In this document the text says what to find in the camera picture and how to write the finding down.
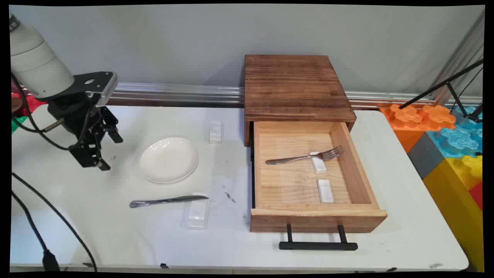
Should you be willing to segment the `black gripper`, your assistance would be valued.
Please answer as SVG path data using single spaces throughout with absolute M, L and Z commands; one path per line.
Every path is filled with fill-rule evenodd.
M 81 142 L 69 152 L 81 167 L 97 167 L 109 171 L 111 167 L 101 155 L 101 130 L 97 125 L 103 120 L 102 128 L 115 144 L 123 142 L 118 133 L 118 120 L 107 107 L 96 107 L 101 95 L 66 95 L 48 101 L 48 112 L 57 120 L 64 119 L 62 126 Z

